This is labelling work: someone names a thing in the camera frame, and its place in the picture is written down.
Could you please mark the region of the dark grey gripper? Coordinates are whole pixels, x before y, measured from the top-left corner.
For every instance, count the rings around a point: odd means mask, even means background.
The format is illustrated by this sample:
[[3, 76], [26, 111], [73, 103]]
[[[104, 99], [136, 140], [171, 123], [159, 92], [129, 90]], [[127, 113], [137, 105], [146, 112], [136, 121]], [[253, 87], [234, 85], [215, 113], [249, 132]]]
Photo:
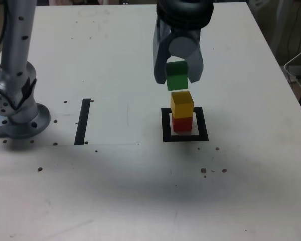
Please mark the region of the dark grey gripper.
[[153, 69], [157, 84], [166, 82], [166, 62], [171, 55], [186, 61], [188, 79], [191, 83], [200, 80], [204, 69], [199, 44], [200, 35], [200, 29], [182, 30], [167, 25], [160, 18], [156, 19], [153, 36]]

